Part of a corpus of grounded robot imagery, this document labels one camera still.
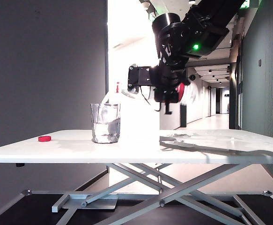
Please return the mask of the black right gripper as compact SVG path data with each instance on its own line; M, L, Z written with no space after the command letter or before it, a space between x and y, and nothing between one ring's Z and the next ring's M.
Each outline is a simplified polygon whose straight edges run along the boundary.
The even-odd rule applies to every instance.
M184 94L184 87L190 84L186 70L172 71L170 67L161 63L150 68L151 86L154 89L154 100L165 103L165 114L171 115L170 103L178 103Z

